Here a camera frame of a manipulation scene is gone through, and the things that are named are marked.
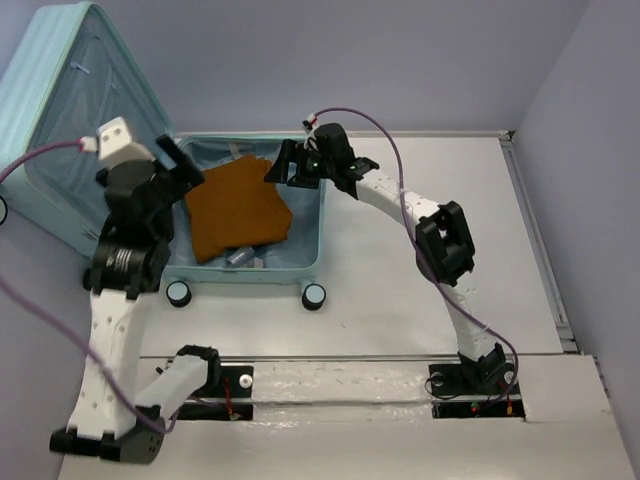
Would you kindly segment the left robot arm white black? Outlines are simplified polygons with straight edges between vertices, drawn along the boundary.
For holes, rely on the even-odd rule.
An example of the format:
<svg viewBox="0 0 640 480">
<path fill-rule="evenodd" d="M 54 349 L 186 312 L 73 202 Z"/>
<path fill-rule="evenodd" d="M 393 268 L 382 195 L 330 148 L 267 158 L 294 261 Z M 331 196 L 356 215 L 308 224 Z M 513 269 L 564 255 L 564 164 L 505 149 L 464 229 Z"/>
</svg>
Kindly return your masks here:
<svg viewBox="0 0 640 480">
<path fill-rule="evenodd" d="M 156 144 L 173 168 L 135 140 L 113 133 L 98 138 L 103 167 L 96 180 L 109 215 L 89 269 L 91 333 L 81 389 L 67 425 L 51 434 L 53 453 L 148 465 L 184 402 L 220 386 L 218 351 L 186 345 L 169 369 L 136 390 L 143 308 L 159 290 L 170 257 L 172 208 L 204 181 L 170 136 L 157 137 Z"/>
</svg>

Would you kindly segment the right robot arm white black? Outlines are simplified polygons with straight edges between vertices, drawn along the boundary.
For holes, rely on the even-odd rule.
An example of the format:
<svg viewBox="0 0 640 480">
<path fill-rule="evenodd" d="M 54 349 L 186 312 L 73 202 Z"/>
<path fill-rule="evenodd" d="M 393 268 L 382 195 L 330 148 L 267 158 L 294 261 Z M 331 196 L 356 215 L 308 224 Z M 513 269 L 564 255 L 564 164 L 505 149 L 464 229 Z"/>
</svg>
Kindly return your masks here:
<svg viewBox="0 0 640 480">
<path fill-rule="evenodd" d="M 472 313 L 475 245 L 462 207 L 437 203 L 392 179 L 375 161 L 352 148 L 337 123 L 308 126 L 303 141 L 282 142 L 265 174 L 268 183 L 316 189 L 324 180 L 353 199 L 368 204 L 403 225 L 422 276 L 441 294 L 457 340 L 458 362 L 434 366 L 430 382 L 444 387 L 445 400 L 485 395 L 490 403 L 506 398 L 515 386 L 518 361 L 505 353 L 512 345 Z"/>
</svg>

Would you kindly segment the brown cloth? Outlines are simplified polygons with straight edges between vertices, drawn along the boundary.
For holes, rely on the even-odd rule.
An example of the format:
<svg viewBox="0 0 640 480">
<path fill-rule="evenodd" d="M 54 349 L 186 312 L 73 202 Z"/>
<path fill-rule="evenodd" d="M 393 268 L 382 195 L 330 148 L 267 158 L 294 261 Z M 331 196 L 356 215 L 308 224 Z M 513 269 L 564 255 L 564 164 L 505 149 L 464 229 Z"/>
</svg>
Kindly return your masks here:
<svg viewBox="0 0 640 480">
<path fill-rule="evenodd" d="M 195 260 L 204 264 L 229 249 L 288 239 L 293 214 L 276 186 L 264 180 L 272 163 L 254 154 L 204 171 L 185 197 Z"/>
</svg>

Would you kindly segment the clear plastic bottle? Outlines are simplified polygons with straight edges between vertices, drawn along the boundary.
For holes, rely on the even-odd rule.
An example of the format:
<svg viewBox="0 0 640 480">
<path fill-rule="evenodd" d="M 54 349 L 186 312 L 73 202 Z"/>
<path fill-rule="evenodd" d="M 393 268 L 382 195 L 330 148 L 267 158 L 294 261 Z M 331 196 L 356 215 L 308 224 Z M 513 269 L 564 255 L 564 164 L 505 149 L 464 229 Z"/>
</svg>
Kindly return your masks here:
<svg viewBox="0 0 640 480">
<path fill-rule="evenodd" d="M 226 263 L 229 268 L 241 268 L 250 263 L 255 257 L 255 250 L 246 246 L 237 248 L 226 257 Z"/>
</svg>

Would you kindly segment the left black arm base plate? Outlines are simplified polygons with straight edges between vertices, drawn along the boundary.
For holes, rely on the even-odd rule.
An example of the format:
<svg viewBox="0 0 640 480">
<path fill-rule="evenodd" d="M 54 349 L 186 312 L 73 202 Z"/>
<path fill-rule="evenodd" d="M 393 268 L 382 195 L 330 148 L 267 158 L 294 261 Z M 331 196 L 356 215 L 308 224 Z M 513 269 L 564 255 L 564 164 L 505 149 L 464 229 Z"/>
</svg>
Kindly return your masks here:
<svg viewBox="0 0 640 480">
<path fill-rule="evenodd" d="M 254 366 L 222 365 L 219 382 L 196 390 L 178 412 L 181 421 L 252 421 Z"/>
</svg>

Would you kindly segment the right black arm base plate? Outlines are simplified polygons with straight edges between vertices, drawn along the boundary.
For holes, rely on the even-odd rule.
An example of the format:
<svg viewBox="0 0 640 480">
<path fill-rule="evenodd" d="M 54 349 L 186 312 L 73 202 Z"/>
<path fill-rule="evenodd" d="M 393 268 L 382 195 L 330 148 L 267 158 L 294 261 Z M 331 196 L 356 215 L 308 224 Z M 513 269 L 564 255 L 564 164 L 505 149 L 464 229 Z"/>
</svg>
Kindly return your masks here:
<svg viewBox="0 0 640 480">
<path fill-rule="evenodd" d="M 497 377 L 482 386 L 471 386 L 460 373 L 460 364 L 429 366 L 424 388 L 432 398 L 434 419 L 526 418 L 519 384 L 516 383 L 508 394 L 504 393 L 513 376 L 511 363 L 501 367 Z"/>
</svg>

